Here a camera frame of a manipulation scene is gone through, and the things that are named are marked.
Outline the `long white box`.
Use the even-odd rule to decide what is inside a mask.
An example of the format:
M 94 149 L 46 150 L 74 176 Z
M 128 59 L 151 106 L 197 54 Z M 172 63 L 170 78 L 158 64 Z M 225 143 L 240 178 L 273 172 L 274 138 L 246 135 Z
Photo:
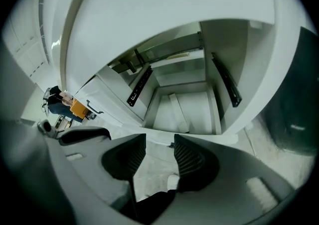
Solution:
M 187 122 L 185 120 L 185 117 L 183 115 L 181 106 L 178 102 L 177 96 L 175 93 L 170 94 L 169 96 L 171 105 L 172 105 L 172 110 L 173 114 L 175 116 L 176 124 L 178 126 L 179 132 L 181 133 L 188 133 L 189 132 L 189 127 L 187 125 Z

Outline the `white vanity drawer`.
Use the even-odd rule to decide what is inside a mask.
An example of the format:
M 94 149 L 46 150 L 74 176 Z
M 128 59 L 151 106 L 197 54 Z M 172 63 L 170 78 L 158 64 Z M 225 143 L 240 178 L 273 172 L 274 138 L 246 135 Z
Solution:
M 179 132 L 169 95 L 175 93 L 189 127 Z M 232 145 L 236 134 L 223 135 L 213 88 L 206 82 L 158 87 L 151 99 L 142 124 L 156 139 L 169 143 L 174 134 L 189 135 L 206 141 Z

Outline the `person's white shoe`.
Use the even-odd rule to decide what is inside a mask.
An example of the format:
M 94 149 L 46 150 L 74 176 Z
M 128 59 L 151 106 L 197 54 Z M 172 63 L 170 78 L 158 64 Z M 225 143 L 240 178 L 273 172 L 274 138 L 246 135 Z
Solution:
M 177 190 L 179 183 L 179 175 L 171 174 L 167 178 L 167 190 Z

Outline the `white sink basin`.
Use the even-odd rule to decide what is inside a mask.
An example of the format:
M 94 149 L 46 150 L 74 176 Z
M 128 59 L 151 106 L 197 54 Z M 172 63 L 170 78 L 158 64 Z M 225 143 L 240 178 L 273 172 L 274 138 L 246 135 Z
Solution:
M 236 134 L 273 97 L 300 35 L 298 0 L 73 0 L 61 40 L 62 88 L 102 119 L 132 132 L 142 127 L 158 87 L 206 82 L 214 91 L 223 135 Z M 232 106 L 211 53 L 242 97 Z M 138 74 L 152 74 L 134 107 Z

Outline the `orange sofa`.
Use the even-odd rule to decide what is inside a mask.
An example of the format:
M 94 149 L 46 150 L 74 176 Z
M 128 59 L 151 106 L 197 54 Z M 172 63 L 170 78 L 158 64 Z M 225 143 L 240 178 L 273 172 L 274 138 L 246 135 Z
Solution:
M 89 113 L 89 110 L 84 105 L 82 105 L 77 99 L 72 100 L 70 111 L 81 119 L 84 119 Z

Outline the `person's black trousers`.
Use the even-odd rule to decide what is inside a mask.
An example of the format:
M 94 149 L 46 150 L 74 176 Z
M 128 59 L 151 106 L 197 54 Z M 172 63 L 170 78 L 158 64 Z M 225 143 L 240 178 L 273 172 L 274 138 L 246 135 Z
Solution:
M 152 224 L 172 203 L 176 190 L 157 192 L 137 202 L 138 221 L 144 225 Z

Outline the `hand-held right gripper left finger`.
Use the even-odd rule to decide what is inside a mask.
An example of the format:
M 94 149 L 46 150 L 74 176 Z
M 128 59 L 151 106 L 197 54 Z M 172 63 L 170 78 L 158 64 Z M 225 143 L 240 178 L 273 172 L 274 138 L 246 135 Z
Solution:
M 53 206 L 74 220 L 105 220 L 116 214 L 138 219 L 133 177 L 146 155 L 146 135 L 96 137 L 61 146 L 49 140 Z

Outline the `black drawer slide rail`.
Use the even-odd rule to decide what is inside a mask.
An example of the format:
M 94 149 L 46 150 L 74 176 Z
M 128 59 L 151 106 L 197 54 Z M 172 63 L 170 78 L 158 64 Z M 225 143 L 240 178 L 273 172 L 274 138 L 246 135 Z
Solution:
M 212 52 L 212 61 L 219 72 L 221 79 L 226 87 L 226 90 L 228 92 L 228 95 L 230 97 L 232 106 L 234 108 L 238 107 L 242 101 L 242 97 L 239 93 L 239 90 L 235 84 L 235 81 L 233 80 L 231 74 L 225 67 L 225 65 L 222 63 L 222 61 L 218 58 L 217 54 Z
M 127 99 L 127 104 L 131 107 L 134 107 L 137 99 L 139 98 L 144 86 L 146 85 L 149 77 L 152 74 L 152 68 L 149 63 L 146 63 L 138 74 L 138 81 L 134 85 L 134 88 Z

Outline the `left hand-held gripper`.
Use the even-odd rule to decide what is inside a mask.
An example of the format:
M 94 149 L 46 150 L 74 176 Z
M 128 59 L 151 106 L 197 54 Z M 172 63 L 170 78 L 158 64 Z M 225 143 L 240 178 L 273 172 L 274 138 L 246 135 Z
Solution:
M 103 127 L 91 127 L 86 129 L 72 128 L 58 132 L 47 119 L 37 123 L 37 129 L 44 138 L 56 139 L 61 146 L 67 146 L 83 142 L 96 137 L 112 140 L 110 132 Z

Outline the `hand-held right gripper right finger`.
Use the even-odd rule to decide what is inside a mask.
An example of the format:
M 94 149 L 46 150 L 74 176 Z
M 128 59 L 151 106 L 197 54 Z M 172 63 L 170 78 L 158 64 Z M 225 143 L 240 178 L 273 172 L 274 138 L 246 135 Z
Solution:
M 154 225 L 266 225 L 290 203 L 294 188 L 253 155 L 175 135 L 179 183 Z

